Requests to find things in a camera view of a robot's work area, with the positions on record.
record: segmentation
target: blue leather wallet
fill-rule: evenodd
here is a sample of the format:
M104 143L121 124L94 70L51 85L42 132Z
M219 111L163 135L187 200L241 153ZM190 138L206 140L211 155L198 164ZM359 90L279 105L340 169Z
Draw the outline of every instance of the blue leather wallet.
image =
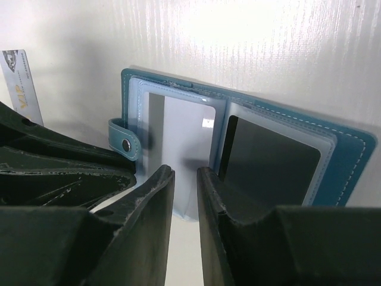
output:
M202 166L267 207L344 206L376 146L369 133L240 92L135 69L121 79L110 147L136 162L138 185L171 166L185 219L197 219Z

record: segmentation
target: blue leather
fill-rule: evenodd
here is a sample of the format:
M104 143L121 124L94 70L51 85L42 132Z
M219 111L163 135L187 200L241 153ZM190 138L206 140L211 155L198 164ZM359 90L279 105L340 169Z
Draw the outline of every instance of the blue leather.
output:
M134 69L125 69L121 74L122 118L120 119L120 123L122 125L119 126L127 126L129 80L133 76L143 80L159 83L164 86L171 86L183 91L194 92L203 96L230 100L240 104L241 106L251 108L257 112L266 114L267 116L274 117L277 120L288 122L289 124L299 128L334 135L337 138L336 148L333 151L325 173L322 175L323 179L321 180L321 184L316 191L316 196L314 201L312 201L312 205L344 206L348 201L349 196L351 195L374 148L376 147L376 138L373 135L361 130L356 130L311 117L306 114L284 108L280 105L270 104L269 102L259 100L258 98L242 94L240 92L192 83L173 77L162 76ZM123 136L120 134L114 134L113 130L111 131L110 145L113 149L122 154L123 149L120 151L120 142ZM118 131L128 133L128 130L125 128L118 129ZM135 149L135 152L135 155L138 156L138 149Z
M125 156L131 161L136 161L142 151L140 141L137 136L125 128L126 122L121 118L111 119L108 122L108 143L115 152ZM130 142L130 151L123 148L123 140Z

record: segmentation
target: wallet strap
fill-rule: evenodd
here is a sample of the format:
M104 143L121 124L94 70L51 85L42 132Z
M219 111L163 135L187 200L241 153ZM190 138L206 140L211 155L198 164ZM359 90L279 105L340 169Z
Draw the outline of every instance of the wallet strap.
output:
M108 144L112 150L125 156L131 161L136 161L142 151L140 141L132 131L124 126L122 118L108 121Z

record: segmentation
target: card holder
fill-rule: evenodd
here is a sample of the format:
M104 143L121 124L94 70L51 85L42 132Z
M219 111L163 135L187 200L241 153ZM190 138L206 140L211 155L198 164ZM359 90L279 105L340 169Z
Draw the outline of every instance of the card holder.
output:
M113 122L110 146L136 160L138 185L162 164L176 171L174 213L187 220L197 220L199 167L267 207L344 206L376 146L361 130L133 69L122 72L122 117Z

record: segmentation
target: white card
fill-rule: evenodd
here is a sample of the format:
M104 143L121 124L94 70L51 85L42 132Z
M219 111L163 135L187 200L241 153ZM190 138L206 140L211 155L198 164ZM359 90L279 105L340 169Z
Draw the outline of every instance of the white card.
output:
M43 126L25 51L23 49L2 51L0 66L7 82L13 109L30 121Z

